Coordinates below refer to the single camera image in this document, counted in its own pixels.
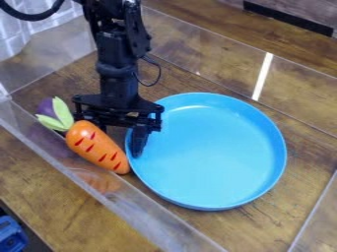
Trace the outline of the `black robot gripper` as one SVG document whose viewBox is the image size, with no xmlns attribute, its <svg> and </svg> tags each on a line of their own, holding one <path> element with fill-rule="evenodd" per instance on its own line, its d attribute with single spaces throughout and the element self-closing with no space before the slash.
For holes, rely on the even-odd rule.
<svg viewBox="0 0 337 252">
<path fill-rule="evenodd" d="M 101 76 L 101 92 L 72 97 L 75 120 L 88 120 L 103 132 L 107 126 L 133 128 L 130 150 L 138 158 L 146 146 L 149 132 L 159 131 L 163 106 L 145 100 L 138 94 L 138 66 L 117 68 L 96 63 Z"/>
</svg>

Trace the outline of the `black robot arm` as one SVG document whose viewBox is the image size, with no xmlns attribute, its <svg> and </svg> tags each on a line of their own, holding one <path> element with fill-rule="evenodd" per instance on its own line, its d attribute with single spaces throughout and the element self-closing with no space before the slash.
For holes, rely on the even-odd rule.
<svg viewBox="0 0 337 252">
<path fill-rule="evenodd" d="M 162 128 L 162 105 L 138 93 L 138 61 L 147 60 L 151 36 L 142 21 L 139 0 L 74 0 L 83 7 L 98 48 L 101 92 L 72 98 L 76 119 L 101 128 L 129 127 L 129 150 L 139 157 L 149 134 Z"/>
</svg>

